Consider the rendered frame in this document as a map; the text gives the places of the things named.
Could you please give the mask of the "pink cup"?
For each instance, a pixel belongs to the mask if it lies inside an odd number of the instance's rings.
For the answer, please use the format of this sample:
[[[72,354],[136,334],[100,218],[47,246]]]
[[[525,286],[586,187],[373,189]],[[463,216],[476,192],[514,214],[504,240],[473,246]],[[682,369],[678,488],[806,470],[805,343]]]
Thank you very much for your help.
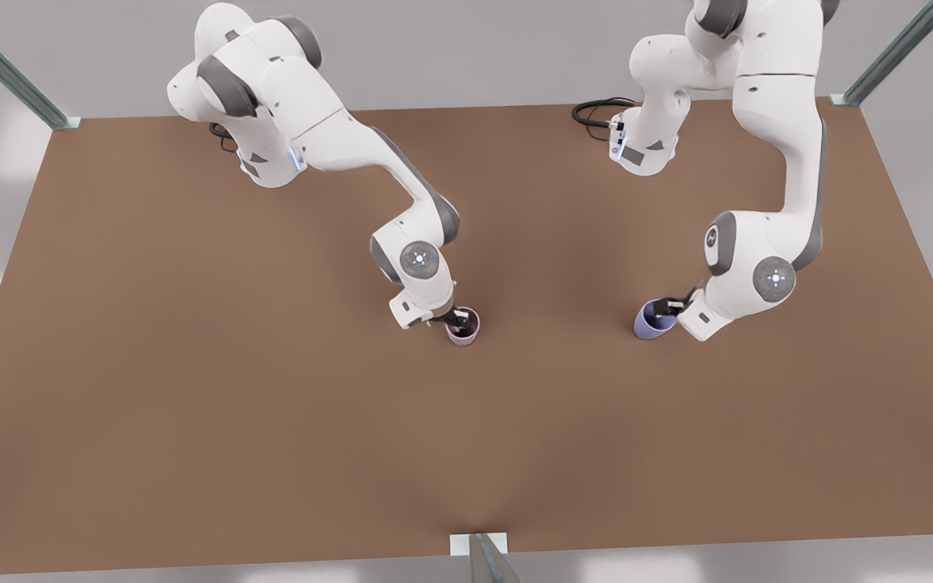
[[[475,310],[471,315],[471,327],[467,330],[453,330],[445,324],[445,332],[456,347],[470,346],[480,331],[480,317]]]

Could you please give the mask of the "purple cup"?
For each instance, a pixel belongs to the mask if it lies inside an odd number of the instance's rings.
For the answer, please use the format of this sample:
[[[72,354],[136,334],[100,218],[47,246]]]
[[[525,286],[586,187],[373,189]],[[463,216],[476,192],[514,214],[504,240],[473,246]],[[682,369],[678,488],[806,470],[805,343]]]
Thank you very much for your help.
[[[634,318],[633,334],[639,339],[653,340],[673,328],[676,321],[677,317],[653,317],[651,301],[648,301]]]

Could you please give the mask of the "silver frame post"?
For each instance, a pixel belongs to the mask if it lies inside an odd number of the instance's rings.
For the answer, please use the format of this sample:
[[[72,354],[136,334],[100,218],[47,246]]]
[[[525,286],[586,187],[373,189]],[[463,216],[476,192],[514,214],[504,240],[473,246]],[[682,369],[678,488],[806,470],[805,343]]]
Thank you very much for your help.
[[[522,583],[506,556],[508,535],[451,534],[451,556],[469,557],[470,583]]]
[[[51,130],[75,130],[82,118],[67,116],[0,52],[0,83]]]
[[[863,101],[909,56],[933,31],[933,0],[923,8],[843,93],[830,95],[837,107],[859,107]]]

